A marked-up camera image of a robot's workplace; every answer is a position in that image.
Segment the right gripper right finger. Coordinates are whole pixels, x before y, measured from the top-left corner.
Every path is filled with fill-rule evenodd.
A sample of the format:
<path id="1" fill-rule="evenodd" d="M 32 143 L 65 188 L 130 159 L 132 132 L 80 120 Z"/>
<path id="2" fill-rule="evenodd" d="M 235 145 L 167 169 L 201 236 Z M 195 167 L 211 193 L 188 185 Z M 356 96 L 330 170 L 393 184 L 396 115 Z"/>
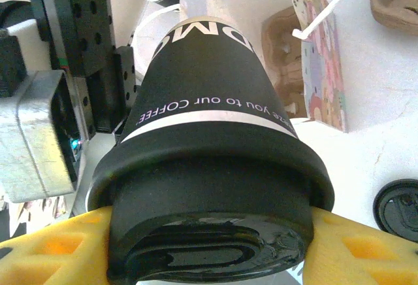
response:
<path id="1" fill-rule="evenodd" d="M 418 244 L 313 208 L 303 285 L 418 285 Z"/>

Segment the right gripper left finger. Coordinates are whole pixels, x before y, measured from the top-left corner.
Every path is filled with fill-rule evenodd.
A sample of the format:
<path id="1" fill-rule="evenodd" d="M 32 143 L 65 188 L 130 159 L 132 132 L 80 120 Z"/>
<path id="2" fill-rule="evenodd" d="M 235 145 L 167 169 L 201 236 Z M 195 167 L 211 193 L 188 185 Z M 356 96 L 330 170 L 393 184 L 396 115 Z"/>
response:
<path id="1" fill-rule="evenodd" d="M 0 285 L 110 285 L 111 207 L 0 243 Z"/>

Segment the brown pulp cup carrier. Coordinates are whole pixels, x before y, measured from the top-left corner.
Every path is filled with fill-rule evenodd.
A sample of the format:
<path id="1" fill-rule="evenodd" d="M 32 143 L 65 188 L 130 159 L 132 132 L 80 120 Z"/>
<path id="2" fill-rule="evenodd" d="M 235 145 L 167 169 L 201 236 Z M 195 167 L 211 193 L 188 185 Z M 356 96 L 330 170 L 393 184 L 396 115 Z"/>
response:
<path id="1" fill-rule="evenodd" d="M 261 31 L 265 65 L 274 77 L 274 89 L 290 118 L 307 117 L 301 40 L 292 35 L 299 28 L 294 8 L 288 7 L 267 19 Z"/>
<path id="2" fill-rule="evenodd" d="M 370 8 L 378 23 L 418 36 L 418 0 L 370 0 Z"/>

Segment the animal print paper gift bag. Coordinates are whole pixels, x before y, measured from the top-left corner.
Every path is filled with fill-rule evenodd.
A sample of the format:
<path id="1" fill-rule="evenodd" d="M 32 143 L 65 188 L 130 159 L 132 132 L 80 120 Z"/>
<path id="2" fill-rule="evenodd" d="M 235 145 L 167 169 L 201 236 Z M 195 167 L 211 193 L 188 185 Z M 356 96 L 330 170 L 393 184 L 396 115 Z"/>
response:
<path id="1" fill-rule="evenodd" d="M 263 23 L 293 7 L 305 29 L 327 0 L 180 0 L 182 21 L 153 53 L 133 109 L 134 134 L 189 122 L 235 120 L 293 134 L 261 43 Z M 301 40 L 307 117 L 346 131 L 336 20 Z"/>

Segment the lidded black paper coffee cup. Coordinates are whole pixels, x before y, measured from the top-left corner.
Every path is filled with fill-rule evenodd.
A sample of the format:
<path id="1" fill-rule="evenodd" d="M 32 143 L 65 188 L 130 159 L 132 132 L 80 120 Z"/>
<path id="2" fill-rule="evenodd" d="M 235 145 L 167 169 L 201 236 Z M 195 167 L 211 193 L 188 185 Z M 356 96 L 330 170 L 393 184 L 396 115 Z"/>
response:
<path id="1" fill-rule="evenodd" d="M 107 277 L 236 282 L 306 257 L 331 210 L 321 158 L 297 136 L 250 42 L 194 17 L 159 43 L 86 207 L 109 206 Z"/>

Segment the black plastic cup lid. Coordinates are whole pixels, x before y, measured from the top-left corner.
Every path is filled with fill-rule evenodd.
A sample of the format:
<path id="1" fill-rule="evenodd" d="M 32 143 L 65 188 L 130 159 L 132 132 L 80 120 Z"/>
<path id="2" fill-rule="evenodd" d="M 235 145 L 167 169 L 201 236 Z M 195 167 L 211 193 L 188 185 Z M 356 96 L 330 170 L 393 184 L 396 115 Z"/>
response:
<path id="1" fill-rule="evenodd" d="M 382 231 L 418 243 L 418 180 L 384 185 L 375 196 L 373 214 Z"/>

